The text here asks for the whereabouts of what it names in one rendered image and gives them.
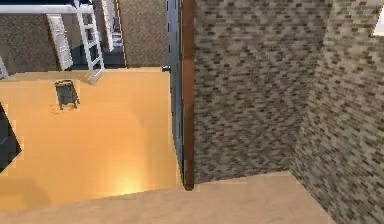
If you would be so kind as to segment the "grey room door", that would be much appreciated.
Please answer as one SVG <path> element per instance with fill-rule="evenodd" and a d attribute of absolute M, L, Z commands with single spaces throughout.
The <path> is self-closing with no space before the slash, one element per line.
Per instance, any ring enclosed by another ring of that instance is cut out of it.
<path fill-rule="evenodd" d="M 180 0 L 167 0 L 168 69 L 170 73 L 172 134 L 181 181 L 184 181 L 182 146 L 182 84 L 180 52 Z"/>

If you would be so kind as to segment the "white room door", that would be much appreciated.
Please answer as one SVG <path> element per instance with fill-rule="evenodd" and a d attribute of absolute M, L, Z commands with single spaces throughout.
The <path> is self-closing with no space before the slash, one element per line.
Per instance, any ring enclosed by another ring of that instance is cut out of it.
<path fill-rule="evenodd" d="M 60 68 L 66 70 L 73 65 L 73 60 L 62 16 L 60 14 L 48 14 L 47 19 L 59 59 Z"/>

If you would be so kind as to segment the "white loft bed with ladder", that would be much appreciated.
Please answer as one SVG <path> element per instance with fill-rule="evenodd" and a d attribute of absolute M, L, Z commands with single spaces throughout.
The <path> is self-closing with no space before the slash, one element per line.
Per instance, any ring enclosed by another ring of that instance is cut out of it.
<path fill-rule="evenodd" d="M 105 72 L 93 0 L 0 0 L 0 14 L 75 14 L 92 84 Z"/>

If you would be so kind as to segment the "black furniture corner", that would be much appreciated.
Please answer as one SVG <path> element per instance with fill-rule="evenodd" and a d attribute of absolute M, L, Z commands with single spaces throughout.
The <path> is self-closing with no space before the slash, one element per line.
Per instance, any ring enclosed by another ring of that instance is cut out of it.
<path fill-rule="evenodd" d="M 22 151 L 15 132 L 0 103 L 0 173 Z"/>

